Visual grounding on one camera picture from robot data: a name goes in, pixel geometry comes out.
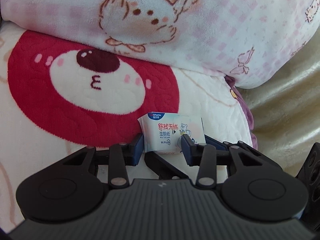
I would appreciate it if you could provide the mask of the white wet tissue pack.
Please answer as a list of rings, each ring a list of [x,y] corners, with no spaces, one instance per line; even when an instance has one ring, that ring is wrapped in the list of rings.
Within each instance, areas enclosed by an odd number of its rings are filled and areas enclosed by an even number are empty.
[[[176,154],[181,152],[181,137],[204,143],[202,118],[177,113],[149,112],[138,119],[144,135],[145,152]]]

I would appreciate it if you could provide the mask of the red bear print blanket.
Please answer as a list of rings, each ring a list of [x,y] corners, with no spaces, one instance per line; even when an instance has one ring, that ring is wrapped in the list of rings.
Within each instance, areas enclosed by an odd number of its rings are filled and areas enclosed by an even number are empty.
[[[2,23],[1,228],[23,219],[15,192],[25,178],[84,146],[130,142],[149,112],[199,116],[206,135],[257,146],[253,116],[227,77]]]

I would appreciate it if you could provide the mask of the pink checkered bunny pillow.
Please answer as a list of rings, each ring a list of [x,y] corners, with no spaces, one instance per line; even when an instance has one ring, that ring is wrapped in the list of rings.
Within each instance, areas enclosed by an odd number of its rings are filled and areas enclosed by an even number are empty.
[[[22,28],[150,62],[268,81],[319,28],[319,0],[1,0]]]

